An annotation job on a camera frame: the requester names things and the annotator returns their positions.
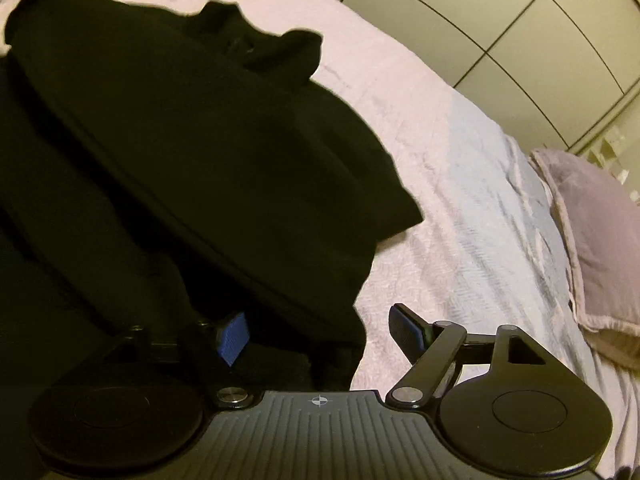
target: black cloth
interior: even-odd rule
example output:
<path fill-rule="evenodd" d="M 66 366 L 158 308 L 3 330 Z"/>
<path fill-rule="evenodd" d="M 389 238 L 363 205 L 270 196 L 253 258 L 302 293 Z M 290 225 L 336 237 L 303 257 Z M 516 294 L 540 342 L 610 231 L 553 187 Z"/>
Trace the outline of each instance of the black cloth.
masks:
<path fill-rule="evenodd" d="M 0 75 L 0 114 L 5 88 Z M 108 341 L 71 290 L 28 255 L 0 215 L 0 478 L 37 480 L 46 470 L 27 427 L 31 404 L 60 375 Z"/>
<path fill-rule="evenodd" d="M 348 389 L 376 244 L 422 216 L 372 131 L 310 81 L 321 37 L 221 2 L 22 0 L 5 38 L 0 206 L 76 308 L 156 339 L 244 310 L 270 349 L 240 360 L 250 382 Z"/>

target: pillowcase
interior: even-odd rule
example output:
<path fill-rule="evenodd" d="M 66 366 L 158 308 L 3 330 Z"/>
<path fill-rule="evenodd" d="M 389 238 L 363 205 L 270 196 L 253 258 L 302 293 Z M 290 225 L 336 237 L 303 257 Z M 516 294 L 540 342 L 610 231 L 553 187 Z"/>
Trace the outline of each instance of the pillowcase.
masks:
<path fill-rule="evenodd" d="M 587 343 L 640 370 L 640 210 L 615 178 L 571 153 L 534 150 L 571 267 L 574 318 Z"/>

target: ribbed surface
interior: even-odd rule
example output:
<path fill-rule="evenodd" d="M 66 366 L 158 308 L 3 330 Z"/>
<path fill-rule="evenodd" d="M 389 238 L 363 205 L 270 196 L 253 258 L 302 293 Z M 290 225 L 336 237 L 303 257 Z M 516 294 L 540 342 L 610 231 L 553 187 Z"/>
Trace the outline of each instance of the ribbed surface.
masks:
<path fill-rule="evenodd" d="M 312 400 L 324 397 L 321 406 Z M 193 449 L 152 480 L 484 480 L 453 457 L 420 415 L 380 405 L 373 392 L 265 394 L 217 416 Z M 585 474 L 594 479 L 592 474 Z"/>

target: black device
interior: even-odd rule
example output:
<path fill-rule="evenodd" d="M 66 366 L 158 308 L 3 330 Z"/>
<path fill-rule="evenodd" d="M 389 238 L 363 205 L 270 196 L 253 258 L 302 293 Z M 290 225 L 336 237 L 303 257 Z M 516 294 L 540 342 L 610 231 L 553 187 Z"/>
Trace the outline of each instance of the black device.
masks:
<path fill-rule="evenodd" d="M 600 397 L 516 326 L 468 334 L 403 304 L 389 330 L 413 364 L 377 391 L 257 391 L 232 371 L 243 314 L 177 343 L 113 339 L 31 407 L 44 463 L 72 478 L 599 478 L 611 434 Z M 489 371 L 456 384 L 465 364 Z"/>

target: wall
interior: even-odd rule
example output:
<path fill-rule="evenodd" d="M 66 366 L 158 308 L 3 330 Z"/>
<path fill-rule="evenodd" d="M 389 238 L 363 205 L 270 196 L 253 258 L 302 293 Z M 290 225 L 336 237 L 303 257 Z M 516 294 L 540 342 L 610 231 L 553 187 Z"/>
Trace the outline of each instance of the wall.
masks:
<path fill-rule="evenodd" d="M 625 187 L 640 191 L 640 96 L 620 114 L 613 125 L 625 138 L 628 148 L 618 157 L 622 168 L 629 170 Z"/>

